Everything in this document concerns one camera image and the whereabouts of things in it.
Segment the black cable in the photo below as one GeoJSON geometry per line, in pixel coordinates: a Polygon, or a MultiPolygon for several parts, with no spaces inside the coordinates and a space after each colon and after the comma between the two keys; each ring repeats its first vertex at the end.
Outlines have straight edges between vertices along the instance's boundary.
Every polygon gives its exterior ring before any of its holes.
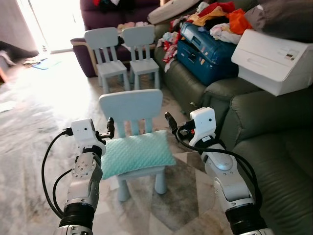
{"type": "Polygon", "coordinates": [[[248,178],[251,180],[251,182],[253,183],[253,186],[254,186],[254,190],[255,190],[255,202],[258,206],[258,208],[260,209],[261,206],[262,206],[262,203],[263,203],[263,198],[262,198],[262,194],[261,194],[261,191],[259,189],[259,186],[258,186],[258,182],[257,182],[257,178],[256,178],[256,174],[254,172],[254,169],[253,167],[250,165],[250,163],[245,159],[243,158],[242,156],[240,156],[239,154],[236,154],[236,153],[233,153],[231,151],[227,151],[227,150],[221,150],[221,149],[215,149],[215,148],[200,148],[200,147],[194,147],[194,146],[191,146],[187,143],[185,143],[179,136],[179,133],[180,131],[183,130],[183,128],[185,128],[184,126],[181,126],[177,129],[177,132],[176,132],[176,136],[177,136],[177,139],[178,141],[184,145],[185,147],[189,148],[189,149],[192,149],[192,150],[195,150],[195,151],[200,151],[200,152],[212,152],[212,153],[224,153],[224,154],[228,154],[228,155],[231,155],[233,157],[235,157],[235,159],[237,160],[237,162],[241,161],[243,162],[250,170],[251,174],[248,173],[247,169],[245,168],[245,166],[242,164],[242,163],[239,163],[239,165],[243,168],[244,172],[247,174],[248,178]]]}
{"type": "Polygon", "coordinates": [[[43,160],[43,163],[42,163],[42,167],[41,167],[41,180],[42,180],[42,183],[43,183],[43,188],[44,188],[44,192],[45,192],[45,197],[47,199],[47,202],[49,204],[49,206],[51,207],[51,209],[53,210],[53,212],[60,218],[62,219],[62,214],[54,207],[53,203],[51,202],[50,200],[50,197],[49,197],[49,194],[48,194],[48,191],[47,191],[47,188],[46,188],[46,185],[45,185],[45,162],[47,160],[47,157],[48,157],[48,154],[49,154],[49,151],[51,149],[51,147],[53,146],[54,142],[62,135],[65,135],[66,132],[62,132],[60,134],[58,134],[54,139],[53,141],[50,143],[46,153],[45,153],[45,157],[44,157],[44,160],[43,160]]]}
{"type": "Polygon", "coordinates": [[[57,202],[57,198],[56,198],[56,195],[55,195],[55,191],[57,189],[57,185],[58,185],[58,182],[67,174],[69,174],[72,170],[68,170],[67,172],[64,172],[62,175],[60,175],[60,177],[55,181],[54,183],[54,186],[53,186],[53,190],[52,190],[52,198],[53,198],[53,202],[54,202],[54,205],[55,205],[55,208],[58,210],[58,212],[60,214],[63,215],[63,211],[61,210],[61,208],[59,207],[58,205],[58,202],[57,202]]]}

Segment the chair backrest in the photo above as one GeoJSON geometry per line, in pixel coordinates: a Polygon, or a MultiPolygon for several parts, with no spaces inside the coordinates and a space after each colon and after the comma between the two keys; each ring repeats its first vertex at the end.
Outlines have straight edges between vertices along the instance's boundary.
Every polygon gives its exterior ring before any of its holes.
{"type": "Polygon", "coordinates": [[[99,103],[106,119],[112,117],[119,136],[124,138],[125,122],[129,121],[132,135],[139,135],[138,121],[145,120],[145,133],[152,132],[152,118],[161,112],[163,94],[159,89],[117,92],[100,96],[99,103]]]}
{"type": "Polygon", "coordinates": [[[118,44],[118,32],[114,27],[109,28],[97,28],[89,30],[85,33],[85,39],[88,46],[94,50],[98,64],[102,64],[100,49],[104,54],[105,62],[110,61],[107,47],[110,48],[112,59],[117,61],[115,47],[118,44]]]}
{"type": "Polygon", "coordinates": [[[135,47],[138,50],[139,60],[143,60],[142,49],[145,48],[146,58],[150,58],[150,47],[155,39],[154,25],[125,28],[122,32],[126,46],[131,48],[132,61],[136,60],[135,47]]]}

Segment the green leather sofa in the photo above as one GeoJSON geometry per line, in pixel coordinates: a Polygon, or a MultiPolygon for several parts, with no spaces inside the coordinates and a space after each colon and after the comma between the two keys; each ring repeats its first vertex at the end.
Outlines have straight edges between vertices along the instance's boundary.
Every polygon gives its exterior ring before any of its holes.
{"type": "MultiPolygon", "coordinates": [[[[256,5],[255,0],[234,3],[245,10],[256,5]]],[[[168,23],[156,25],[156,38],[168,29],[168,23]]],[[[164,54],[156,48],[155,61],[182,110],[189,115],[199,107],[213,108],[217,137],[255,169],[264,197],[261,214],[268,226],[276,235],[312,235],[312,87],[278,97],[238,77],[206,87],[178,61],[165,73],[164,54]]]]}

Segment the chair leg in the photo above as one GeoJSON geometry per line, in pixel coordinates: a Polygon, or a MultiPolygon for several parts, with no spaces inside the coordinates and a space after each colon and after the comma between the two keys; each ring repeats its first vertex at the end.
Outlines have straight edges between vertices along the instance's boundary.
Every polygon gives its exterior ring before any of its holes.
{"type": "Polygon", "coordinates": [[[165,168],[161,173],[156,175],[155,190],[158,194],[164,194],[167,191],[165,168]]]}
{"type": "Polygon", "coordinates": [[[158,71],[155,72],[155,88],[160,89],[160,77],[158,71]]]}
{"type": "Polygon", "coordinates": [[[99,73],[98,73],[98,84],[99,84],[99,87],[102,87],[102,78],[99,73]]]}
{"type": "Polygon", "coordinates": [[[124,88],[126,91],[130,91],[131,90],[131,86],[129,84],[129,80],[127,78],[127,72],[123,73],[123,78],[124,78],[124,88]]]}
{"type": "Polygon", "coordinates": [[[108,85],[106,77],[102,77],[102,89],[103,89],[103,94],[109,94],[110,93],[109,85],[108,85]]]}
{"type": "Polygon", "coordinates": [[[119,74],[119,75],[118,75],[118,81],[119,81],[119,82],[123,82],[123,75],[122,75],[122,74],[119,74]]]}
{"type": "Polygon", "coordinates": [[[134,72],[133,72],[133,68],[131,66],[131,70],[130,70],[130,79],[129,79],[130,83],[134,83],[134,72]]]}
{"type": "Polygon", "coordinates": [[[150,73],[150,74],[149,74],[149,80],[152,81],[153,79],[154,79],[154,78],[153,78],[153,73],[150,73]]]}
{"type": "Polygon", "coordinates": [[[126,180],[118,179],[119,188],[117,190],[118,200],[120,202],[125,202],[131,197],[126,180]]]}
{"type": "Polygon", "coordinates": [[[134,90],[140,90],[139,76],[135,74],[135,88],[134,90]]]}

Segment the tiled floor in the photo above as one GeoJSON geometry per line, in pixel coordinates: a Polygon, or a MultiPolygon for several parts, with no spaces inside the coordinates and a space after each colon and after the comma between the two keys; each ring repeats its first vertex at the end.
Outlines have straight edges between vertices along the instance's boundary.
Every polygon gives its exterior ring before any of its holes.
{"type": "MultiPolygon", "coordinates": [[[[92,118],[100,133],[106,130],[97,78],[84,76],[72,52],[53,58],[61,63],[46,71],[15,66],[7,74],[10,82],[0,86],[0,103],[17,102],[13,110],[0,113],[0,234],[53,234],[59,219],[46,202],[40,175],[48,144],[80,118],[92,118]]],[[[123,90],[117,79],[110,86],[113,92],[123,90]]],[[[153,82],[143,79],[142,87],[152,88],[153,82]]],[[[162,91],[162,113],[154,119],[155,129],[168,129],[166,111],[178,123],[186,121],[171,93],[166,87],[162,91]]],[[[167,193],[158,195],[154,177],[143,177],[129,181],[132,197],[119,203],[116,179],[102,181],[95,235],[231,234],[198,154],[186,153],[170,132],[168,140],[177,165],[166,169],[167,193]]],[[[73,137],[55,143],[45,168],[48,188],[72,166],[77,153],[73,137]]],[[[67,176],[58,185],[59,205],[66,199],[69,182],[67,176]]]]}

